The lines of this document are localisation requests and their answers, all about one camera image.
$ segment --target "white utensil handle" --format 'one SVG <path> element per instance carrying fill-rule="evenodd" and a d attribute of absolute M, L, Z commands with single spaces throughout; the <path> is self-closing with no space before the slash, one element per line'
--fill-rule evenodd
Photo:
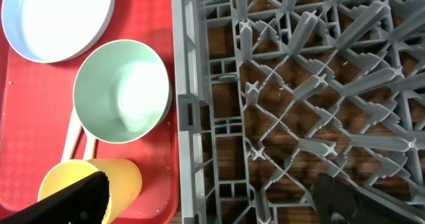
<path fill-rule="evenodd" d="M 91 160 L 94 158 L 94 150 L 96 149 L 96 138 L 93 136 L 93 134 L 87 132 L 87 130 L 84 130 L 87 137 L 86 142 L 86 149 L 84 150 L 84 156 L 82 157 L 83 160 Z"/>
<path fill-rule="evenodd" d="M 65 147 L 60 162 L 66 162 L 71 159 L 78 137 L 81 133 L 81 122 L 77 116 L 75 108 L 72 108 L 71 118 L 69 121 L 68 132 L 66 133 Z"/>

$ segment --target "plastic dish rack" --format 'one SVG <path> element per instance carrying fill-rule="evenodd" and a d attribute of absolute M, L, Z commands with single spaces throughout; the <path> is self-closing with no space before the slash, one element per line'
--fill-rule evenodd
<path fill-rule="evenodd" d="M 102 44 L 134 39 L 158 53 L 174 84 L 172 28 L 171 0 L 116 0 L 110 24 L 95 46 L 56 64 L 25 60 L 0 31 L 0 219 L 35 203 L 43 177 L 60 161 L 72 110 L 72 87 L 84 59 Z M 114 223 L 169 223 L 173 218 L 179 204 L 173 107 L 142 139 L 120 145 L 98 142 L 97 158 L 127 158 L 143 177 L 141 193 Z M 74 158 L 82 158 L 85 139 L 82 135 Z"/>
<path fill-rule="evenodd" d="M 267 2 L 270 8 L 255 11 L 260 2 Z M 228 223 L 223 221 L 222 206 L 229 202 L 246 204 L 229 223 L 238 223 L 251 211 L 258 223 L 278 223 L 279 210 L 314 208 L 311 186 L 290 174 L 292 168 L 300 168 L 302 163 L 295 160 L 305 154 L 319 159 L 323 172 L 418 223 L 424 222 L 420 209 L 425 204 L 425 189 L 418 154 L 425 149 L 425 119 L 416 120 L 408 102 L 425 106 L 425 73 L 421 71 L 425 68 L 425 0 L 311 0 L 304 4 L 299 0 L 172 0 L 172 4 L 185 223 Z M 402 22 L 393 20 L 396 16 Z M 343 23 L 342 17 L 350 18 L 351 25 Z M 220 39 L 211 36 L 217 27 L 230 27 L 230 38 L 219 42 L 222 47 L 233 45 L 231 55 L 216 58 L 210 54 L 211 39 Z M 321 42 L 312 44 L 311 37 Z M 265 42 L 276 49 L 261 51 Z M 401 53 L 418 60 L 408 73 L 400 61 Z M 343 66 L 338 72 L 333 68 L 337 56 L 346 60 L 338 64 Z M 307 76 L 295 77 L 302 78 L 299 82 L 288 81 L 294 77 L 288 78 L 282 70 L 289 65 L 301 66 Z M 356 72 L 350 80 L 339 76 L 353 69 Z M 236 88 L 216 92 L 224 85 Z M 390 90 L 388 98 L 380 102 L 362 98 L 380 88 Z M 315 102 L 324 90 L 336 94 L 327 107 Z M 262 101 L 271 96 L 283 99 L 280 93 L 291 98 L 271 106 Z M 217 115 L 218 107 L 232 106 L 230 101 L 215 102 L 224 95 L 237 103 L 236 114 Z M 369 117 L 356 132 L 349 132 L 340 120 L 341 105 L 346 101 Z M 290 114 L 297 105 L 306 106 L 317 116 L 304 135 L 288 124 L 297 118 Z M 252 110 L 270 121 L 265 128 L 254 125 L 260 132 L 256 140 L 248 136 L 252 133 Z M 378 125 L 393 134 L 369 132 Z M 334 140 L 318 138 L 325 127 L 346 136 L 346 145 L 338 147 Z M 279 135 L 280 145 L 287 145 L 289 139 L 296 145 L 286 153 L 274 153 L 267 139 Z M 243 161 L 235 172 L 241 178 L 221 179 L 221 173 L 228 170 L 222 170 L 218 163 L 236 160 L 223 160 L 218 151 L 223 142 L 218 141 L 235 138 L 240 140 L 237 145 Z M 206 149 L 212 150 L 211 156 L 206 155 Z M 353 161 L 351 155 L 359 150 L 378 163 L 361 185 L 347 168 Z M 274 171 L 254 187 L 249 173 L 257 162 L 268 163 Z M 210 181 L 207 175 L 212 171 Z M 375 188 L 378 180 L 392 177 L 408 184 L 407 200 Z M 269 189 L 282 180 L 301 188 L 303 195 L 296 200 L 271 200 Z"/>

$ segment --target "gray dish rack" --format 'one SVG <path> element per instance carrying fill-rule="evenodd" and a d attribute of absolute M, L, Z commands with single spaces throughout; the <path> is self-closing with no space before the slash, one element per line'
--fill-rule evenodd
<path fill-rule="evenodd" d="M 413 99 L 425 106 L 425 0 L 320 0 L 320 2 L 298 5 L 298 0 L 266 0 L 275 6 L 267 11 L 251 12 L 260 0 L 172 0 L 173 34 L 175 49 L 175 77 L 177 109 L 179 119 L 179 151 L 181 180 L 181 209 L 184 223 L 222 223 L 223 201 L 246 201 L 245 210 L 238 213 L 233 223 L 254 209 L 258 223 L 278 223 L 277 210 L 287 207 L 314 207 L 309 186 L 292 177 L 288 170 L 294 158 L 301 152 L 317 156 L 325 165 L 325 173 L 344 179 L 361 193 L 372 197 L 387 207 L 423 223 L 425 214 L 425 188 L 418 152 L 425 149 L 425 119 L 412 125 L 408 100 Z M 339 14 L 350 17 L 353 22 L 341 30 Z M 394 27 L 392 13 L 403 19 Z M 290 19 L 297 21 L 296 26 Z M 211 28 L 231 24 L 234 56 L 210 59 L 208 31 Z M 253 40 L 253 32 L 259 37 Z M 359 40 L 365 33 L 370 39 Z M 309 36 L 317 35 L 322 43 L 305 47 Z M 258 53 L 255 50 L 264 40 L 271 40 L 277 51 Z M 376 52 L 357 53 L 353 49 L 379 45 Z M 306 58 L 308 55 L 330 53 L 325 60 Z M 405 52 L 418 60 L 409 75 L 403 75 L 400 53 Z M 360 71 L 355 78 L 341 84 L 328 64 L 335 55 L 342 56 Z M 262 64 L 262 60 L 281 58 L 274 67 Z M 279 74 L 288 59 L 292 59 L 308 70 L 311 75 L 303 83 L 291 87 Z M 236 71 L 227 72 L 226 66 L 236 63 Z M 266 78 L 256 82 L 241 81 L 241 66 L 250 65 L 255 72 Z M 211 67 L 220 67 L 218 74 L 211 74 Z M 277 82 L 280 90 L 289 92 L 293 99 L 280 116 L 267 111 L 258 103 L 262 90 L 268 82 Z M 216 118 L 214 116 L 213 86 L 235 83 L 238 86 L 239 116 Z M 391 90 L 390 98 L 382 104 L 366 102 L 359 95 L 380 87 Z M 321 108 L 309 102 L 308 98 L 324 88 L 331 87 L 339 94 L 329 108 Z M 349 100 L 366 112 L 370 118 L 358 133 L 344 129 L 336 117 L 341 103 Z M 283 121 L 288 110 L 296 103 L 303 102 L 319 119 L 304 136 L 298 136 Z M 272 125 L 257 142 L 246 136 L 243 113 L 253 106 L 272 121 Z M 201 128 L 201 109 L 209 111 L 210 127 Z M 382 124 L 395 135 L 366 134 L 375 125 Z M 332 125 L 345 134 L 350 142 L 342 150 L 335 150 L 335 142 L 313 138 L 322 127 Z M 263 144 L 264 138 L 276 127 L 297 140 L 292 153 L 278 164 L 271 158 Z M 216 134 L 217 129 L 224 132 Z M 206 143 L 203 134 L 211 136 L 208 145 L 212 157 L 205 159 L 203 148 Z M 244 156 L 244 179 L 220 180 L 218 175 L 218 153 L 216 139 L 239 136 L 242 139 Z M 353 148 L 364 149 L 380 163 L 379 169 L 363 184 L 358 185 L 344 167 Z M 384 150 L 388 155 L 378 151 Z M 254 188 L 248 175 L 248 160 L 266 160 L 276 170 L 261 188 Z M 212 166 L 214 185 L 205 185 L 205 168 Z M 398 176 L 409 186 L 410 199 L 401 201 L 376 188 L 378 179 Z M 282 178 L 289 178 L 303 189 L 304 195 L 297 201 L 274 203 L 268 200 L 266 190 Z M 229 196 L 220 194 L 220 187 L 229 185 Z M 242 197 L 235 196 L 242 189 Z M 214 211 L 206 209 L 206 202 L 214 199 Z"/>

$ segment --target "tray textured surface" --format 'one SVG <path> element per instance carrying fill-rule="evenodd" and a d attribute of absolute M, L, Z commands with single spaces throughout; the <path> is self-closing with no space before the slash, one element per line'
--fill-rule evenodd
<path fill-rule="evenodd" d="M 7 72 L 0 143 L 0 214 L 37 201 L 48 170 L 60 161 L 72 110 L 72 87 L 78 68 L 97 47 L 116 39 L 149 45 L 161 57 L 174 84 L 171 0 L 116 0 L 102 38 L 76 59 L 39 64 L 9 47 L 1 68 Z M 7 46 L 4 40 L 2 47 Z M 121 214 L 124 223 L 168 223 L 178 197 L 175 108 L 148 135 L 128 144 L 98 142 L 97 158 L 127 158 L 143 177 L 142 192 Z M 85 135 L 75 158 L 82 158 Z"/>

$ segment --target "green bowl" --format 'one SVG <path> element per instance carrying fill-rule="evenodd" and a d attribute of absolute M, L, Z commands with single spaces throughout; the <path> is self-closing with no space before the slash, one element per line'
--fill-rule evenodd
<path fill-rule="evenodd" d="M 144 136 L 164 119 L 172 91 L 165 65 L 153 49 L 118 40 L 87 57 L 76 76 L 73 99 L 86 131 L 122 144 Z"/>

